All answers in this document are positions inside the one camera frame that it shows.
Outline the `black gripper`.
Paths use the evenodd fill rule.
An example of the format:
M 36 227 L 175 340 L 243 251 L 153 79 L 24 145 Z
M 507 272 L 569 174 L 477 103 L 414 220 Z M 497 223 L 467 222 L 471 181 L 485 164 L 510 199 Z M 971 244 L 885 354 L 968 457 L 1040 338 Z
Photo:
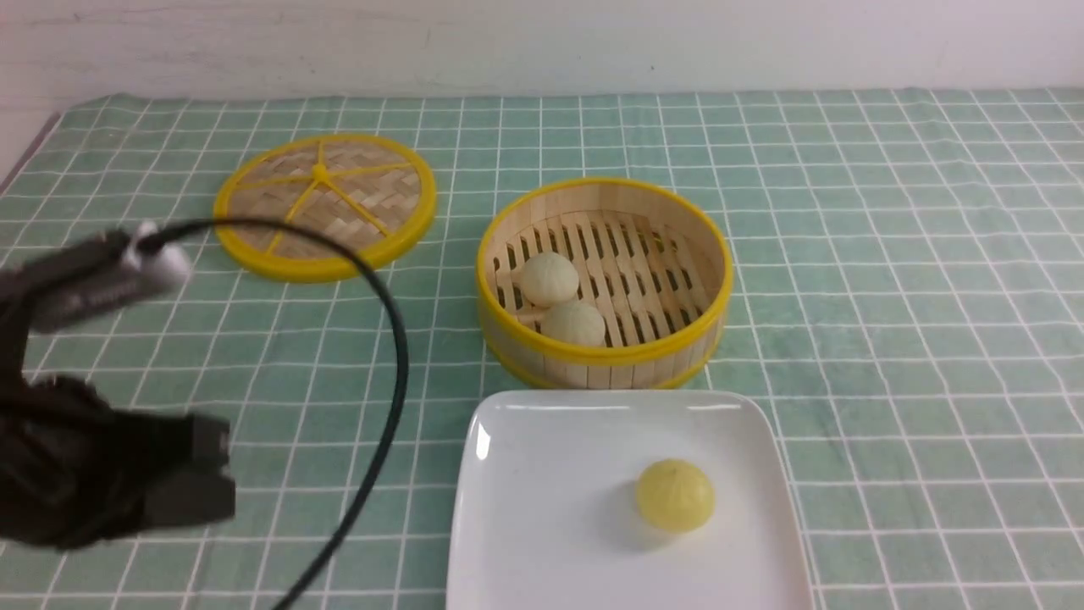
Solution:
M 3 302 L 3 538 L 73 551 L 234 517 L 231 421 L 117 412 L 89 382 L 23 374 L 30 308 Z

